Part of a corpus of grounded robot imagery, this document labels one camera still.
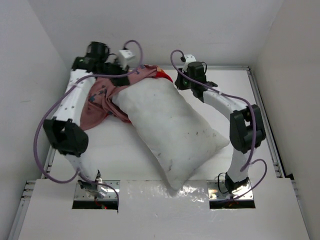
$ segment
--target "white tabletop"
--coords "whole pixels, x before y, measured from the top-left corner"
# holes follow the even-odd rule
[[[172,78],[176,74],[167,71]],[[209,81],[226,93],[254,103],[246,71],[208,70]],[[185,99],[213,128],[225,137],[229,123],[212,107],[194,98]],[[308,234],[290,179],[276,178],[267,141],[254,154],[268,165],[264,181],[253,191],[253,209],[209,208],[205,180],[228,170],[231,145],[214,156],[176,195],[169,195],[161,181],[157,159],[135,129],[109,117],[87,131],[85,156],[93,161],[106,180],[120,180],[119,213],[115,210],[72,209],[76,180],[56,184],[36,181],[19,240],[307,240]],[[250,167],[255,183],[264,172],[263,164]],[[55,154],[51,175],[68,179],[74,174],[68,161]]]

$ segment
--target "pillow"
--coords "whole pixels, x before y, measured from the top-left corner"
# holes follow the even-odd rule
[[[229,144],[166,78],[145,78],[113,96],[163,168],[174,190]]]

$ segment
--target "cable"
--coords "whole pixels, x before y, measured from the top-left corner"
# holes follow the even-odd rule
[[[221,175],[221,174],[224,174],[224,172],[221,172],[221,173],[219,173],[219,175],[218,175],[218,189],[219,189],[219,192],[220,192],[220,193],[226,194],[228,191],[222,192],[221,189],[220,189],[220,175]]]
[[[39,170],[41,171],[41,173],[47,178],[50,179],[51,181],[58,183],[58,184],[67,184],[70,183],[72,180],[74,180],[77,175],[79,174],[79,170],[77,169],[75,171],[75,174],[72,178],[70,178],[69,180],[58,180],[55,179],[54,177],[50,176],[45,170],[44,170],[44,166],[42,165],[42,163],[39,160],[39,156],[38,156],[38,138],[39,138],[39,134],[40,134],[40,130],[44,124],[45,119],[49,116],[49,114],[62,102],[63,99],[66,98],[66,96],[68,96],[76,87],[77,84],[79,84],[80,82],[82,82],[83,80],[87,79],[87,78],[123,78],[123,77],[127,77],[130,74],[133,74],[135,71],[138,70],[139,66],[142,64],[143,61],[143,50],[142,47],[140,45],[139,42],[137,42],[136,40],[129,40],[127,42],[124,43],[123,47],[125,48],[129,43],[135,43],[137,44],[139,50],[140,50],[140,60],[139,60],[139,64],[138,66],[133,69],[132,71],[125,73],[125,74],[121,74],[121,75],[104,75],[104,74],[91,74],[91,75],[87,75],[87,76],[83,76],[81,77],[79,80],[77,80],[75,82],[75,85],[73,85],[62,97],[59,98],[58,101],[56,101],[55,104],[52,105],[52,107],[50,107],[50,109],[44,114],[44,116],[42,117],[42,119],[40,120],[40,123],[38,124],[38,127],[35,131],[34,134],[34,140],[33,140],[33,155],[34,155],[34,160],[35,163],[37,165],[37,167],[39,168]]]
[[[191,77],[185,75],[183,72],[181,72],[181,71],[178,69],[178,67],[177,67],[177,66],[175,65],[175,63],[174,63],[173,56],[174,56],[174,53],[177,53],[177,52],[181,53],[182,56],[185,55],[184,52],[181,51],[181,50],[179,50],[179,49],[173,50],[173,51],[171,52],[171,55],[170,55],[171,64],[172,64],[172,66],[174,67],[174,69],[175,69],[180,75],[182,75],[184,78],[186,78],[187,80],[189,80],[189,81],[191,81],[191,82],[193,82],[193,83],[199,84],[199,85],[201,85],[201,86],[203,86],[203,87],[205,87],[205,88],[207,88],[207,89],[209,89],[209,90],[211,90],[211,91],[214,91],[214,92],[216,92],[216,93],[218,93],[218,94],[221,94],[221,95],[224,96],[224,97],[233,98],[233,99],[238,99],[238,100],[241,100],[241,101],[243,101],[243,102],[245,102],[245,103],[247,104],[247,106],[248,106],[248,108],[249,108],[249,110],[250,110],[250,114],[251,114],[251,116],[252,116],[253,133],[252,133],[251,151],[250,151],[248,160],[246,161],[246,163],[245,163],[245,164],[242,166],[242,168],[240,169],[240,171],[243,172],[243,171],[250,165],[250,161],[251,161],[252,156],[253,156],[253,154],[254,154],[254,149],[255,149],[255,144],[256,144],[256,138],[257,138],[256,117],[255,117],[255,113],[254,113],[254,110],[253,110],[250,102],[248,102],[246,99],[244,99],[244,98],[242,98],[242,97],[239,97],[239,96],[233,96],[233,95],[221,93],[221,92],[219,92],[218,90],[216,90],[216,89],[214,89],[214,88],[212,88],[212,87],[210,87],[210,86],[207,86],[207,85],[203,84],[202,82],[196,81],[196,80],[192,79]]]

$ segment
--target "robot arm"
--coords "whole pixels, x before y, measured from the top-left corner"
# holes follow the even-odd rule
[[[77,84],[77,81],[87,75],[108,74],[120,75],[129,70],[128,63],[134,59],[134,54],[128,49],[119,51],[117,59],[106,62],[110,55],[107,45],[100,42],[91,42],[84,57],[77,57],[72,65],[70,79],[65,92]],[[52,119],[43,123],[44,131],[51,146],[70,162],[74,170],[79,171],[80,177],[91,182],[102,183],[101,174],[96,166],[82,154],[89,144],[88,135],[79,127],[81,114],[91,87],[96,82],[95,77],[89,77],[76,85],[76,88],[60,103]],[[107,193],[104,187],[78,181],[81,188],[91,195],[103,198]]]
[[[241,168],[248,160],[253,141],[253,123],[249,108],[242,101],[221,95],[218,85],[213,82],[207,82],[204,66],[196,61],[195,57],[188,54],[181,58],[184,63],[183,68],[179,70],[188,77],[203,83],[209,87],[216,87],[218,92],[209,91],[207,88],[190,82],[178,73],[175,85],[179,90],[191,89],[193,95],[218,110],[230,122],[230,142],[233,146],[233,155],[230,168],[225,173],[225,187],[231,194],[233,190],[247,184],[248,168],[241,171]],[[252,105],[256,119],[257,138],[255,147],[259,147],[261,141],[266,138],[266,132],[263,125],[260,109],[257,105]]]

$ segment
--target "pink cloth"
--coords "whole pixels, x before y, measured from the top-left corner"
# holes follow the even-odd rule
[[[141,65],[135,73],[123,79],[120,78],[120,81],[129,81],[129,85],[125,86],[115,86],[109,78],[98,77],[85,101],[80,119],[80,127],[83,130],[91,129],[99,125],[111,114],[129,123],[128,116],[113,104],[112,97],[121,90],[145,78],[167,78],[172,82],[171,78],[156,65]]]

